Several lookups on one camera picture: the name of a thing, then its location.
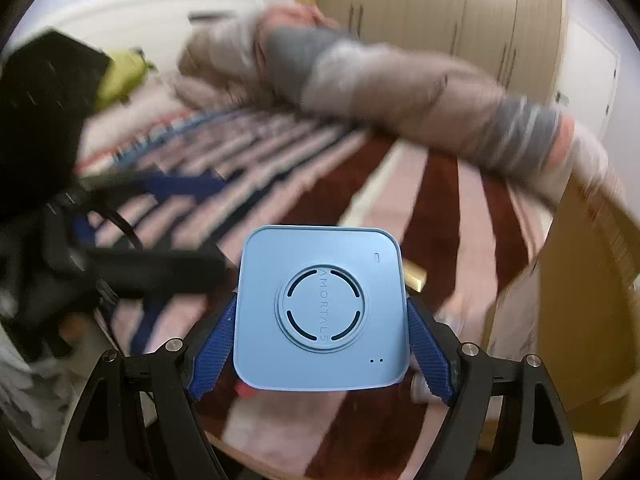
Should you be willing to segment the light blue square device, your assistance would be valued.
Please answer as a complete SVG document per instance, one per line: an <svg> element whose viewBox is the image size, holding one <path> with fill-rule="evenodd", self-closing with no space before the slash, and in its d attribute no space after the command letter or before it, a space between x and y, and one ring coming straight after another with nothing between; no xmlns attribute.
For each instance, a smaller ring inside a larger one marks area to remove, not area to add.
<svg viewBox="0 0 640 480"><path fill-rule="evenodd" d="M409 368L400 247L379 229L263 226L240 262L233 365L254 389L352 391Z"/></svg>

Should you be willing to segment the white room door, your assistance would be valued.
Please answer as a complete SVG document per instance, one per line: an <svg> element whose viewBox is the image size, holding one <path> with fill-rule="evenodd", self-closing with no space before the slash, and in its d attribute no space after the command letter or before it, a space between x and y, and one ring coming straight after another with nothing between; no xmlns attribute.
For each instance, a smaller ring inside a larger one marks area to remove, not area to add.
<svg viewBox="0 0 640 480"><path fill-rule="evenodd" d="M553 102L599 140L608 128L619 73L618 53L591 29L570 18Z"/></svg>

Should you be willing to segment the striped red pink bedsheet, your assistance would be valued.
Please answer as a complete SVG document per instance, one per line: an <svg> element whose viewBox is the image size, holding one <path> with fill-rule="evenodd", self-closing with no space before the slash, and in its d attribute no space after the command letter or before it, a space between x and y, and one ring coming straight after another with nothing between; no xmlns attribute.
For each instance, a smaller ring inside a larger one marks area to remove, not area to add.
<svg viewBox="0 0 640 480"><path fill-rule="evenodd" d="M120 206L147 248L219 249L237 264L265 224L370 226L393 235L427 274L423 300L466 340L539 252L551 212L502 179L422 146L287 108L186 108L176 80L154 78L88 121L83 170L157 169L224 180L201 200L142 194ZM359 392L254 392L226 366L198 402L219 455L277 479L410 479L445 407L398 385Z"/></svg>

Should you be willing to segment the yellow green toy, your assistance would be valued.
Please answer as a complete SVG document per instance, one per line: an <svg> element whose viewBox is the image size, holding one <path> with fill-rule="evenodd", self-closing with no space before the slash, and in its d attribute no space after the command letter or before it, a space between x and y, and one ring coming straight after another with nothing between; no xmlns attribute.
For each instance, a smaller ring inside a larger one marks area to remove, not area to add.
<svg viewBox="0 0 640 480"><path fill-rule="evenodd" d="M96 111L129 100L152 70L156 70L141 49L126 49L108 54L110 62L96 92Z"/></svg>

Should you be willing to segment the grey white cloth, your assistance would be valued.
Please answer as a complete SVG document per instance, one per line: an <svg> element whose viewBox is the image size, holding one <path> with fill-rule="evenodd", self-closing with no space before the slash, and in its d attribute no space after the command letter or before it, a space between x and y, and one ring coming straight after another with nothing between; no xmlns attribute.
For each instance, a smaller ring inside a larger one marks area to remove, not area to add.
<svg viewBox="0 0 640 480"><path fill-rule="evenodd" d="M1 326L1 420L40 458L51 455L70 405L70 389L55 358L27 363Z"/></svg>

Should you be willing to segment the rolled striped quilt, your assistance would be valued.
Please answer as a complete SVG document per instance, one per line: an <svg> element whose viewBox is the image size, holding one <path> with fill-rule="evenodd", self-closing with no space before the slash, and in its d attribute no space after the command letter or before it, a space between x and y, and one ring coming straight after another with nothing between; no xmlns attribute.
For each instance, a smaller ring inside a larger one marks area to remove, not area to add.
<svg viewBox="0 0 640 480"><path fill-rule="evenodd" d="M506 91L475 65L433 51L364 44L310 4L215 18L178 61L198 105L277 98L463 158L557 204L570 178L620 196L608 153L584 125Z"/></svg>

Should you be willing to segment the brown cardboard box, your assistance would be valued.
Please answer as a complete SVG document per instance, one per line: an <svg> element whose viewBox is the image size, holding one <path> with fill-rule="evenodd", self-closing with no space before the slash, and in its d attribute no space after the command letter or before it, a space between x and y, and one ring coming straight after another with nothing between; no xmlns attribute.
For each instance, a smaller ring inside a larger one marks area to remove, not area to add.
<svg viewBox="0 0 640 480"><path fill-rule="evenodd" d="M603 188L570 178L544 246L490 307L497 358L535 353L570 426L617 437L639 421L639 226Z"/></svg>

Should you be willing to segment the small wooden block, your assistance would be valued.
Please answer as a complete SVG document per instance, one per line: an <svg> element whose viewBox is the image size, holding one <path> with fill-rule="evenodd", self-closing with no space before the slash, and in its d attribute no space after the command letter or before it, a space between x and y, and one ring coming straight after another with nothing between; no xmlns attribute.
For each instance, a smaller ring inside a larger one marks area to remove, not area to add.
<svg viewBox="0 0 640 480"><path fill-rule="evenodd" d="M402 260L402 272L406 286L414 292L422 292L427 282L427 272L407 259Z"/></svg>

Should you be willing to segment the beige wooden wardrobe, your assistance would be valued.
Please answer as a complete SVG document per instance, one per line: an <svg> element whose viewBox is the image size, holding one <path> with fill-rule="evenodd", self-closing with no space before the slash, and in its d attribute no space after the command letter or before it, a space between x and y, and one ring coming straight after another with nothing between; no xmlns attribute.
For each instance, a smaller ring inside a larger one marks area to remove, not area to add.
<svg viewBox="0 0 640 480"><path fill-rule="evenodd" d="M367 44L464 58L506 90L551 99L562 58L565 0L318 0Z"/></svg>

